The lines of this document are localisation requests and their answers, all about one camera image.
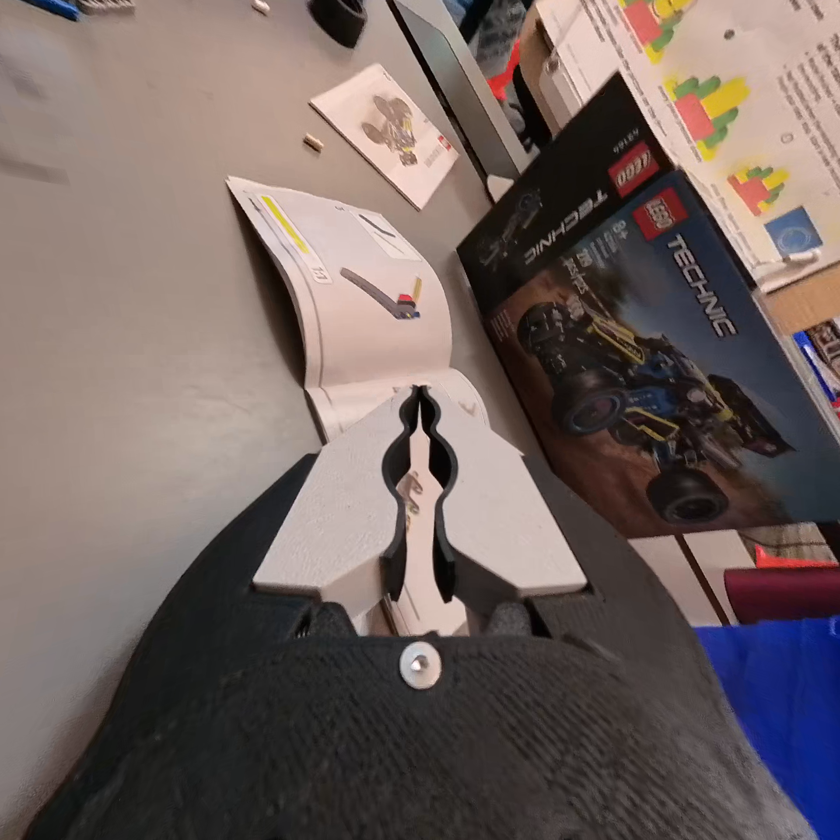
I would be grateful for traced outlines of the red plastic object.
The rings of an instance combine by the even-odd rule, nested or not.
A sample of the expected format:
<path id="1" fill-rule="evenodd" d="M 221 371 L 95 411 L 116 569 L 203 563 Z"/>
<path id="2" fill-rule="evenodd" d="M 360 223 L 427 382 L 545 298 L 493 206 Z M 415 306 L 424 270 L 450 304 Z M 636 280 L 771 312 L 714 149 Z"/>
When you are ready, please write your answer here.
<path id="1" fill-rule="evenodd" d="M 487 79 L 489 88 L 493 97 L 499 102 L 506 102 L 508 100 L 508 88 L 512 84 L 512 79 L 515 70 L 518 68 L 520 62 L 520 40 L 517 39 L 511 50 L 511 54 L 505 69 Z"/>

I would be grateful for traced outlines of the silver flat panel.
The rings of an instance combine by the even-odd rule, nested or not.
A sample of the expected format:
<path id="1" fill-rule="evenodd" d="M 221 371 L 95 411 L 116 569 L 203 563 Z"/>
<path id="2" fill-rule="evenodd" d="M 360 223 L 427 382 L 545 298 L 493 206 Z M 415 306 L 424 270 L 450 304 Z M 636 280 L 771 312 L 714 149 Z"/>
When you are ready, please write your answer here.
<path id="1" fill-rule="evenodd" d="M 529 163 L 520 119 L 492 90 L 477 57 L 479 14 L 492 2 L 388 1 L 491 203 Z"/>

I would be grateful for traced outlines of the instruction booklet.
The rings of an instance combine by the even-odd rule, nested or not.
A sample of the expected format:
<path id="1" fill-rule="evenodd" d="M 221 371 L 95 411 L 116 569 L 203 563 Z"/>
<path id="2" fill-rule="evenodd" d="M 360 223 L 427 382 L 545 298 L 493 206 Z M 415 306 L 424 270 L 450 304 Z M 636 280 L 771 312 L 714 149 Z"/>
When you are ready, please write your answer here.
<path id="1" fill-rule="evenodd" d="M 304 350 L 303 388 L 329 444 L 411 385 L 431 385 L 489 426 L 480 394 L 450 366 L 452 325 L 434 269 L 370 209 L 229 176 L 227 187 L 278 268 Z M 466 631 L 463 604 L 445 603 L 432 568 L 434 509 L 442 493 L 428 466 L 428 435 L 411 436 L 411 465 L 395 481 L 406 505 L 406 577 L 399 599 L 381 595 L 395 635 Z M 275 537 L 254 586 L 317 597 L 304 573 L 283 571 Z"/>

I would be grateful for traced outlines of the black rubber tyre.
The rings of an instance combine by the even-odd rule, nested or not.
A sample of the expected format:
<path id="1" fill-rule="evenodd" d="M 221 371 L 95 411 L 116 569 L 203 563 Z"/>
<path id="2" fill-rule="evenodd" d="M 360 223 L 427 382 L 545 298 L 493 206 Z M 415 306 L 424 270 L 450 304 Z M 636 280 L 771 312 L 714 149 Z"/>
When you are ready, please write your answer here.
<path id="1" fill-rule="evenodd" d="M 354 49 L 368 22 L 365 1 L 308 1 L 308 11 L 322 31 L 346 49 Z"/>

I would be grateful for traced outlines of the maroon metal bottle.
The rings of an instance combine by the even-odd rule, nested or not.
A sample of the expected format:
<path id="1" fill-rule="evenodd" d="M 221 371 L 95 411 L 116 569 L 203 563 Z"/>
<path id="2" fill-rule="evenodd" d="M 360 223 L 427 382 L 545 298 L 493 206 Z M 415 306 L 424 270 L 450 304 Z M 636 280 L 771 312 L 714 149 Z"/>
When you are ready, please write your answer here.
<path id="1" fill-rule="evenodd" d="M 731 569 L 723 573 L 740 624 L 801 621 L 839 615 L 839 568 Z"/>

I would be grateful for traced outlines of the small buggy cover booklet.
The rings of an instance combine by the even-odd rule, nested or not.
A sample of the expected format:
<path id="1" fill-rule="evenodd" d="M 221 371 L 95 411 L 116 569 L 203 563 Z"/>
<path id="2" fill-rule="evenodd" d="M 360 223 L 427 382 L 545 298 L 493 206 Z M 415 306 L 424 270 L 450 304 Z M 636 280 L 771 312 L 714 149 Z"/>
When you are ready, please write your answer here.
<path id="1" fill-rule="evenodd" d="M 311 98 L 309 106 L 417 211 L 459 159 L 447 136 L 381 64 Z"/>

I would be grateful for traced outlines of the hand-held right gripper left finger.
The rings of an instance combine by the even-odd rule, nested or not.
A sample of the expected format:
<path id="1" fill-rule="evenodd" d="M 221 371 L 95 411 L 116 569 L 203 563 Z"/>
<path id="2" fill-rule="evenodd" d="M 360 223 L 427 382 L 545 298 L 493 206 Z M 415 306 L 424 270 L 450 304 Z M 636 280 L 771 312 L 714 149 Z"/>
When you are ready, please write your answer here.
<path id="1" fill-rule="evenodd" d="M 406 575 L 406 502 L 421 390 L 412 385 L 326 444 L 255 573 L 262 592 L 321 602 L 397 601 Z"/>

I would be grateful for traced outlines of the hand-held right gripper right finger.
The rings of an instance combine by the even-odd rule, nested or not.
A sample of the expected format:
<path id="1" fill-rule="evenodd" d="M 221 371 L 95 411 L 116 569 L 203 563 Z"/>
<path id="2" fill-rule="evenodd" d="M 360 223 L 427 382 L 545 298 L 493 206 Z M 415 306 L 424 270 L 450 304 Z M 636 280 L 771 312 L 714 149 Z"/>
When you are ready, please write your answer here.
<path id="1" fill-rule="evenodd" d="M 522 603 L 587 579 L 523 454 L 436 387 L 423 388 L 435 503 L 433 568 L 445 602 Z"/>

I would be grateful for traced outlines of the pile of loose bricks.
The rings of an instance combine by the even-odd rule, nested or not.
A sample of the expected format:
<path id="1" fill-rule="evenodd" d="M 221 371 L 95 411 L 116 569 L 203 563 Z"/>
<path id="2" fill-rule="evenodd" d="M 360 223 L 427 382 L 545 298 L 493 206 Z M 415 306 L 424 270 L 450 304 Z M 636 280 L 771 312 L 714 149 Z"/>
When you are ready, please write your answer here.
<path id="1" fill-rule="evenodd" d="M 70 21 L 78 21 L 82 15 L 134 14 L 134 1 L 26 1 L 48 13 Z"/>

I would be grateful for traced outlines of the blue plastic bin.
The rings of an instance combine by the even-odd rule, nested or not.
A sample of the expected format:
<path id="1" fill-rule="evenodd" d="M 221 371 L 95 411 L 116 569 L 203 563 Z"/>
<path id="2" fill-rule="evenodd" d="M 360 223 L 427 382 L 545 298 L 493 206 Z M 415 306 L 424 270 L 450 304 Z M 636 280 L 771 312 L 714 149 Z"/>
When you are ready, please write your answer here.
<path id="1" fill-rule="evenodd" d="M 819 838 L 839 838 L 839 617 L 700 626 L 752 746 Z"/>

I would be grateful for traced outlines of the toy buggy set box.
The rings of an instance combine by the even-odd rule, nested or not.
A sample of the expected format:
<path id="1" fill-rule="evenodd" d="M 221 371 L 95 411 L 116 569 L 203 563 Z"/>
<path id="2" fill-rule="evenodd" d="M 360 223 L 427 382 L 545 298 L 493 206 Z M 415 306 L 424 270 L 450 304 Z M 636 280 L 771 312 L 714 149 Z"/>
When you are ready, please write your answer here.
<path id="1" fill-rule="evenodd" d="M 621 534 L 838 520 L 838 423 L 620 74 L 457 255 L 553 471 Z"/>

